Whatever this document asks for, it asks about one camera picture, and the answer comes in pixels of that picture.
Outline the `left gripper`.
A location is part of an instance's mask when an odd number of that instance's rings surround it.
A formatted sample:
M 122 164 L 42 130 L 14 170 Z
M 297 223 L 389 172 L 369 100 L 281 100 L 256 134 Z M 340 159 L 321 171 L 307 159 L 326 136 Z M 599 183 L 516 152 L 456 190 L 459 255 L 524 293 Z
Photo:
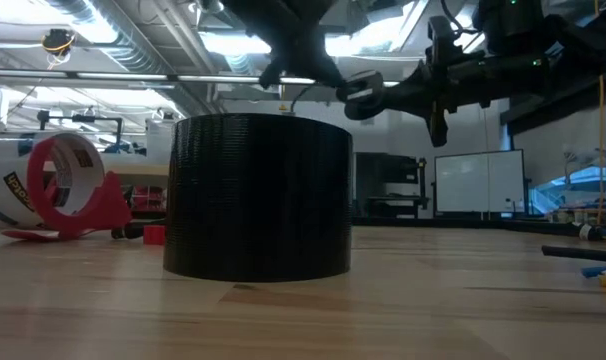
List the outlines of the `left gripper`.
M 334 0 L 221 0 L 256 36 L 271 48 L 271 62 L 259 76 L 259 85 L 268 89 L 280 83 L 286 65 L 292 73 L 325 86 L 338 88 L 344 78 L 325 50 L 325 34 L 320 21 Z

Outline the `black overhead stand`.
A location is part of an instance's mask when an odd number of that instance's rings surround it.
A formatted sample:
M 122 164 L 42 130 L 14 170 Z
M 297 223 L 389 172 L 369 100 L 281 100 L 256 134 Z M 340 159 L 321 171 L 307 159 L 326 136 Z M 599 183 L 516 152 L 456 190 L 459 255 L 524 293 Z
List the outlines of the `black overhead stand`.
M 73 123 L 95 123 L 96 121 L 113 121 L 117 124 L 116 132 L 115 132 L 115 141 L 114 144 L 117 148 L 121 146 L 122 133 L 123 133 L 123 119 L 121 117 L 97 117 L 92 115 L 81 115 L 76 114 L 72 116 L 52 116 L 49 111 L 40 110 L 36 116 L 40 127 L 39 129 L 43 131 L 45 129 L 45 124 L 48 123 L 51 119 L 71 120 Z

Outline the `red storage bins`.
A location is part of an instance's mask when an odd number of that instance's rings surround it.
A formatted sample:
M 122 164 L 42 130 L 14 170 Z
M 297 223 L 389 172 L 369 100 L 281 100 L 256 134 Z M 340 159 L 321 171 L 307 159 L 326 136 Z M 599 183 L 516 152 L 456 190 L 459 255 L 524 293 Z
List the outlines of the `red storage bins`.
M 134 186 L 130 205 L 133 211 L 164 212 L 166 210 L 166 190 L 156 186 Z

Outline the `long linear light fixture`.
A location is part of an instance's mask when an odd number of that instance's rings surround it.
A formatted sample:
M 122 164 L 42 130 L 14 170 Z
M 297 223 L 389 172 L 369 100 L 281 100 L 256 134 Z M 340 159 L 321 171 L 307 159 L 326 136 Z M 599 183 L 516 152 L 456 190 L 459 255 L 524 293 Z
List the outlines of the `long linear light fixture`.
M 176 75 L 176 74 L 141 74 L 113 72 L 77 72 L 55 70 L 1 69 L 0 77 L 125 81 L 125 82 L 166 82 L 166 83 L 214 83 L 214 84 L 247 84 L 258 85 L 257 76 L 227 75 Z

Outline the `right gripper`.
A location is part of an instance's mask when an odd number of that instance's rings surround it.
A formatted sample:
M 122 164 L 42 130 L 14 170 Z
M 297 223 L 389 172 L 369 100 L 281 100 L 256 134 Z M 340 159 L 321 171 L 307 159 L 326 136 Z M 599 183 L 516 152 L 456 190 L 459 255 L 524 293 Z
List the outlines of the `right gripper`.
M 383 105 L 422 118 L 431 143 L 447 143 L 448 126 L 443 101 L 447 107 L 478 104 L 487 108 L 492 101 L 524 93 L 545 91 L 550 74 L 549 59 L 543 54 L 487 56 L 484 51 L 455 58 L 455 32 L 445 16 L 428 20 L 431 45 L 409 77 L 383 88 Z

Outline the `black shelf rack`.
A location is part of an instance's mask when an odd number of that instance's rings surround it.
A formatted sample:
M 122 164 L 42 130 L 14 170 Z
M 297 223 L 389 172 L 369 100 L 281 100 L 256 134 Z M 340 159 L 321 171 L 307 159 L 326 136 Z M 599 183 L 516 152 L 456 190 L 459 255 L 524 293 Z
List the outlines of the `black shelf rack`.
M 357 152 L 353 215 L 365 218 L 417 219 L 426 210 L 425 158 Z

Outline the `wide duct tape roll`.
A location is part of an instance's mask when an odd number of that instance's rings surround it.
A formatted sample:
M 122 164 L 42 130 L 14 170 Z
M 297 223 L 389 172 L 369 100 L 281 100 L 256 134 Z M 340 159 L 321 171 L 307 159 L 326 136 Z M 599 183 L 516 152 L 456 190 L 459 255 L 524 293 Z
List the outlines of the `wide duct tape roll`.
M 287 282 L 351 265 L 351 134 L 259 113 L 173 127 L 163 267 L 229 282 Z

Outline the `small red black tool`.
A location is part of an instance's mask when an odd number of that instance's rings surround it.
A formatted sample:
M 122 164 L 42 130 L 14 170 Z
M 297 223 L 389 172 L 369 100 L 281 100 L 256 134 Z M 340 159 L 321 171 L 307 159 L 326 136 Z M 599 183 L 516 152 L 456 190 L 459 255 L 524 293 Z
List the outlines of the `small red black tool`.
M 166 238 L 165 221 L 130 222 L 122 227 L 113 228 L 111 237 L 115 240 L 142 238 L 146 245 L 164 245 Z

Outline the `red Scotch tape dispenser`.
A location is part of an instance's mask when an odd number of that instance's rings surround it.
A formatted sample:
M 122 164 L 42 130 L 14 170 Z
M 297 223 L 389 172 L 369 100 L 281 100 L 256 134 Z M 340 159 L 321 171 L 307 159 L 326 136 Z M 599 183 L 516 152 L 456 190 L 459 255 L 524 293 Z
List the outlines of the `red Scotch tape dispenser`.
M 0 134 L 0 229 L 20 240 L 78 239 L 132 220 L 116 174 L 72 132 Z

